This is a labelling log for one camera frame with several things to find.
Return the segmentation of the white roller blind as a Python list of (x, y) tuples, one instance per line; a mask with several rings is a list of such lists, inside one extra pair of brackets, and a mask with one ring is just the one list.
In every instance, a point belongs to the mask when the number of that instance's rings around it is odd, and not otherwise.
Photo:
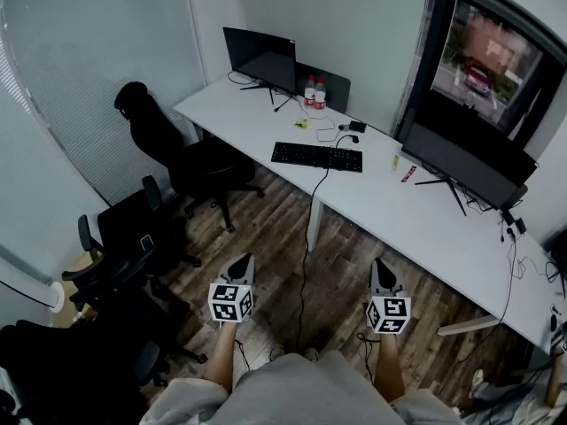
[(244, 0), (249, 29), (292, 39), (296, 58), (351, 82), (347, 114), (390, 134), (426, 0)]

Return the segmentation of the black high-back office chair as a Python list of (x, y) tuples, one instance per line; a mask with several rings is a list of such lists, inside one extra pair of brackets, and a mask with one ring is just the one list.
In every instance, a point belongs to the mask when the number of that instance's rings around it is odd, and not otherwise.
[(228, 232), (232, 225), (228, 194), (253, 191), (265, 197), (262, 188), (251, 184), (255, 165), (251, 158), (218, 137), (207, 137), (185, 145), (182, 133), (160, 110), (146, 86), (139, 81), (127, 83), (117, 94), (114, 107), (130, 124), (135, 145), (164, 166), (174, 191), (193, 201), (184, 208), (185, 217), (207, 200), (220, 207)]

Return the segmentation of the white desk leg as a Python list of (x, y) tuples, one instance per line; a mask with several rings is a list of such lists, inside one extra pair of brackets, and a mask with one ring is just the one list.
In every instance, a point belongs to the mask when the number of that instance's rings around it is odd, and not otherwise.
[(312, 197), (309, 211), (309, 221), (307, 225), (306, 239), (307, 250), (313, 251), (319, 235), (324, 212), (324, 203), (316, 197)]

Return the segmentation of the person's right forearm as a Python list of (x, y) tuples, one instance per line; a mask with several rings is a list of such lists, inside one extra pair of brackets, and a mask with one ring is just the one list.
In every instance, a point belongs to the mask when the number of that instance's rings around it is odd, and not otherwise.
[(382, 334), (373, 385), (388, 403), (405, 394), (396, 335)]

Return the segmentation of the person's left forearm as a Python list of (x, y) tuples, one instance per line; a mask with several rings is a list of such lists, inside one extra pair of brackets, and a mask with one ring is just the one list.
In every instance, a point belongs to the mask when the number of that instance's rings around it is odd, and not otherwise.
[(229, 394), (233, 390), (234, 349), (237, 332), (236, 322), (224, 322), (213, 355), (206, 363), (202, 378), (220, 385)]

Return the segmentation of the black wide monitor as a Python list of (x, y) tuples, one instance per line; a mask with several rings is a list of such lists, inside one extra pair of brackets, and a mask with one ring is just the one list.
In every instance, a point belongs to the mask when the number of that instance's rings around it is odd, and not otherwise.
[(414, 124), (402, 151), (443, 174), (495, 210), (508, 210), (526, 192), (537, 166), (504, 135)]

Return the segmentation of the dark grey desk partition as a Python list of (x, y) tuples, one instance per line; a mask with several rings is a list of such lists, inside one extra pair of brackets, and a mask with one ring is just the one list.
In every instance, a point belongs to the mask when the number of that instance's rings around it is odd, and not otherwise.
[(309, 75), (323, 79), (326, 87), (326, 105), (337, 112), (346, 113), (351, 81), (343, 76), (297, 62), (295, 65), (296, 94), (304, 96)]

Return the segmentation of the black low office chair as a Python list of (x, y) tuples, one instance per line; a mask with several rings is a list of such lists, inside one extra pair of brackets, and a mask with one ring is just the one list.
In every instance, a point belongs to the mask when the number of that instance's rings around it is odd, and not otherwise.
[(167, 385), (167, 356), (206, 362), (177, 343), (174, 318), (145, 292), (116, 297), (68, 328), (17, 321), (0, 328), (0, 425), (138, 425), (140, 389)]

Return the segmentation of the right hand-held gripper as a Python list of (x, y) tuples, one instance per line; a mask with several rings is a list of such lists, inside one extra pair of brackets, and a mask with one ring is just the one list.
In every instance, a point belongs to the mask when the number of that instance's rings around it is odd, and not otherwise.
[[(379, 287), (393, 291), (398, 281), (396, 275), (381, 259), (374, 259), (370, 266), (369, 290), (379, 292)], [(366, 308), (367, 324), (375, 334), (398, 335), (411, 318), (411, 298), (404, 290), (371, 296)]]

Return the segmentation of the black-framed window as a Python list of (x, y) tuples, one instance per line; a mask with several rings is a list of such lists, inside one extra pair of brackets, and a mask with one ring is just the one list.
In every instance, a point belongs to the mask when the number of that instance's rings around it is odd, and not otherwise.
[(396, 140), (429, 92), (436, 109), (462, 105), (539, 158), (567, 118), (567, 40), (516, 0), (426, 0)]

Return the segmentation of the black monitor with sticker corner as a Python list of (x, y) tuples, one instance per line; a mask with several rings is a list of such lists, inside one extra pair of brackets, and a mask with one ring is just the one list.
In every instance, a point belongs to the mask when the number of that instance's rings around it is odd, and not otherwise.
[(296, 95), (296, 44), (292, 39), (224, 27), (232, 71), (257, 81), (241, 90), (268, 89), (271, 102), (278, 89)]

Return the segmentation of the black keyboard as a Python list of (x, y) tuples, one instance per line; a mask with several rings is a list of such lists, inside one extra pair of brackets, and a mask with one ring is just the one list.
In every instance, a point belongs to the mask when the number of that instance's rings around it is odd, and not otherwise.
[(323, 169), (362, 172), (362, 152), (329, 146), (276, 142), (271, 161)]

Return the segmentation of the white rolled sheet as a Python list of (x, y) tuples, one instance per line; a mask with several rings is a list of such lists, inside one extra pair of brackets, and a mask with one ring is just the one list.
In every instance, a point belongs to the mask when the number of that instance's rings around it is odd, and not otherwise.
[(24, 298), (48, 307), (53, 313), (59, 313), (65, 303), (65, 292), (60, 282), (47, 285), (31, 277), (1, 279), (0, 284)]

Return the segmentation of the person's grey sweatshirt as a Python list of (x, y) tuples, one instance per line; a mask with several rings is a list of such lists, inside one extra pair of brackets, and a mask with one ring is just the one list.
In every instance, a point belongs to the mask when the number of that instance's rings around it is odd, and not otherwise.
[(289, 353), (240, 378), (233, 392), (174, 379), (140, 425), (462, 425), (428, 390), (387, 402), (341, 352), (316, 362)]

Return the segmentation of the light wooden desk crossbar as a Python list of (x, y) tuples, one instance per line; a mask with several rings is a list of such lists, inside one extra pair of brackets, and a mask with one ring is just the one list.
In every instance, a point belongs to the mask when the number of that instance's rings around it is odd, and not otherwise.
[(469, 321), (462, 321), (451, 325), (439, 327), (438, 336), (451, 336), (472, 331), (478, 331), (483, 328), (491, 328), (497, 326), (500, 320), (492, 315), (486, 315)]

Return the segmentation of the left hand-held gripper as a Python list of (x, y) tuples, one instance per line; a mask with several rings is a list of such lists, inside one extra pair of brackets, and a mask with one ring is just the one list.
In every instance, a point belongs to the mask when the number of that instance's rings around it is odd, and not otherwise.
[[(246, 283), (229, 283), (243, 279)], [(218, 322), (247, 321), (254, 307), (255, 257), (245, 253), (229, 260), (220, 270), (221, 282), (209, 286), (208, 305), (212, 319)]]

